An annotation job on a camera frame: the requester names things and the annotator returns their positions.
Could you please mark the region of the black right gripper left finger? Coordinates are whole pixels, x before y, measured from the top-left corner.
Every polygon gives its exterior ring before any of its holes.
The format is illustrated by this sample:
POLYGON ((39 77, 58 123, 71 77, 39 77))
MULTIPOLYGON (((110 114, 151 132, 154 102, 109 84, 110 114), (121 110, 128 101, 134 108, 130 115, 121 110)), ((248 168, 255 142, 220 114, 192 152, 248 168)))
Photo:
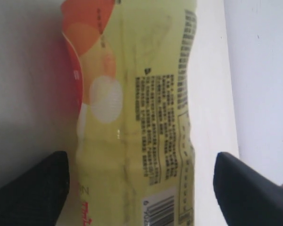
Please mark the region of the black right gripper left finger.
POLYGON ((0 188, 0 226, 54 226, 70 188, 68 156, 56 151, 0 188))

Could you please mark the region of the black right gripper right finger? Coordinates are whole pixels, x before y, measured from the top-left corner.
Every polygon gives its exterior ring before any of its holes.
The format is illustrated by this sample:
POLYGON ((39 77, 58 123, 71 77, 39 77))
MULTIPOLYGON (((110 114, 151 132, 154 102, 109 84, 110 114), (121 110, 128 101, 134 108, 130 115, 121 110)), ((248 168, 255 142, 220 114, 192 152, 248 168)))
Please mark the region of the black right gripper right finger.
POLYGON ((283 188, 227 152, 216 156, 213 187, 229 226, 283 226, 283 188))

